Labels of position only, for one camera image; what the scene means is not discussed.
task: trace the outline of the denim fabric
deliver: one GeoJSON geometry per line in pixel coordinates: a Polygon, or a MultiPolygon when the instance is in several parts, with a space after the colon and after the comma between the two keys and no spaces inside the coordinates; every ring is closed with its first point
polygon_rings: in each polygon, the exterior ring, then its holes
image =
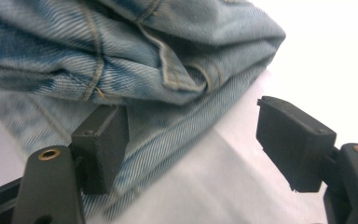
{"type": "Polygon", "coordinates": [[[247,1],[0,0],[0,119],[28,156],[68,145],[97,104],[128,107],[112,220],[267,67],[284,32],[247,1]]]}

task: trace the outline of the folded jeans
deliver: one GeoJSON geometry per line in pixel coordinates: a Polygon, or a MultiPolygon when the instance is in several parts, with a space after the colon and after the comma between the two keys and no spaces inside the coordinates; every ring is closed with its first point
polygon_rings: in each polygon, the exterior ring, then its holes
{"type": "Polygon", "coordinates": [[[0,1],[0,120],[26,158],[97,106],[128,110],[113,220],[184,155],[272,61],[283,30],[247,1],[0,1]]]}

